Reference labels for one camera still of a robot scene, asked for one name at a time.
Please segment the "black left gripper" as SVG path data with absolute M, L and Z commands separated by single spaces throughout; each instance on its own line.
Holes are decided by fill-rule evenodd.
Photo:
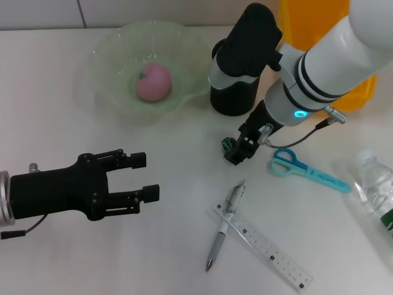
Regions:
M 15 219 L 80 211 L 91 221 L 108 216 L 140 213 L 140 204 L 157 202 L 160 186 L 109 193 L 106 172 L 146 167 L 146 153 L 127 155 L 123 149 L 83 154 L 70 167 L 14 175 L 10 179 L 10 204 Z

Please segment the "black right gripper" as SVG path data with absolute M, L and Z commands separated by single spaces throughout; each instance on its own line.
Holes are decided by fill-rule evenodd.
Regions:
M 245 159 L 253 157 L 262 134 L 260 129 L 267 124 L 272 125 L 271 135 L 282 128 L 282 125 L 269 114 L 265 101 L 261 100 L 239 127 L 240 136 L 236 144 L 223 143 L 224 158 L 233 165 L 238 165 Z

